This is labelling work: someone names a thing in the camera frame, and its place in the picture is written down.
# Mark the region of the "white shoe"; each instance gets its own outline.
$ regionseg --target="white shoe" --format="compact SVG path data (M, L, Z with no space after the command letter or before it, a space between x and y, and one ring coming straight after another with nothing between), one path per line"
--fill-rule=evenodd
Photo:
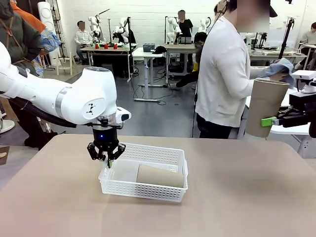
M300 70L303 68L303 65L301 65L301 62L299 62L298 64L295 65L295 70Z
M177 87L177 83L169 84L169 88L171 90L179 90L180 89L179 87Z

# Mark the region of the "white plastic basket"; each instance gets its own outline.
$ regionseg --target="white plastic basket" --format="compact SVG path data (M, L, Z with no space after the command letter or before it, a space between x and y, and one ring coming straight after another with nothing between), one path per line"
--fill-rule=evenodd
M99 180L104 194L181 202L188 189L188 166L184 151L178 149L126 144L125 152L112 168L104 162ZM184 187L136 183L139 164L184 174Z

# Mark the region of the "black trousers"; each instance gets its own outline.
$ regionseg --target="black trousers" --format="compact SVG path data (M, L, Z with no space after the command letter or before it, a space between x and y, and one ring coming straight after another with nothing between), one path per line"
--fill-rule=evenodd
M180 54L180 62L184 63L184 54L183 53ZM193 66L193 54L188 54L188 62L189 62L189 66Z
M308 52L309 52L310 48L302 48L302 53L304 53L306 56L308 55ZM311 53L310 53L310 56L308 57L308 60L307 60L307 65L309 65L309 63L311 62L311 60L313 59L313 54L315 53L315 50L312 49L311 50ZM304 58L304 60L302 62L300 62L301 65L305 65L306 63L306 58Z
M49 139L43 132L38 118L31 113L22 110L19 106L15 105L11 101L9 101L9 103L16 116L20 120L19 125L29 135L29 139L32 141L32 144L34 144L39 149L42 149L49 142Z
M228 139L232 130L232 127L208 122L199 114L197 115L197 127L201 132L199 137L209 139Z
M177 82L176 86L178 88L181 88L183 86L186 86L189 83L197 82L198 81L198 71L186 74L181 81Z

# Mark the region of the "white brick wall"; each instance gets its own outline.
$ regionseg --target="white brick wall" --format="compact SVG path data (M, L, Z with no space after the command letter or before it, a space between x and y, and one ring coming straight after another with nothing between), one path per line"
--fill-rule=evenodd
M58 0L61 21L65 32L67 48L75 52L74 35L77 31L77 22L86 22L89 29L89 16L94 16L103 10L110 11L101 15L101 27L106 39L109 39L109 29L106 18L111 18L111 30L119 24L121 17L131 17L132 30L137 42L142 45L146 42L164 43L164 17L177 16L181 9L187 12L195 27L199 27L200 19L210 16L214 20L214 6L219 0ZM288 15L297 16L294 29L300 35L309 29L316 9L316 0L298 0L289 5L285 0L272 0L272 5L279 17L271 21L272 26L279 26Z

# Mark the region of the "white cardigan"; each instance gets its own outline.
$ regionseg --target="white cardigan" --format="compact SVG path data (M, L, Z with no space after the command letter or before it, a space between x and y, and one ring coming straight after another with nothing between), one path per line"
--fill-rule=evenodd
M206 121L239 127L253 80L264 69L250 66L247 47L236 28L222 16L203 47L196 112Z

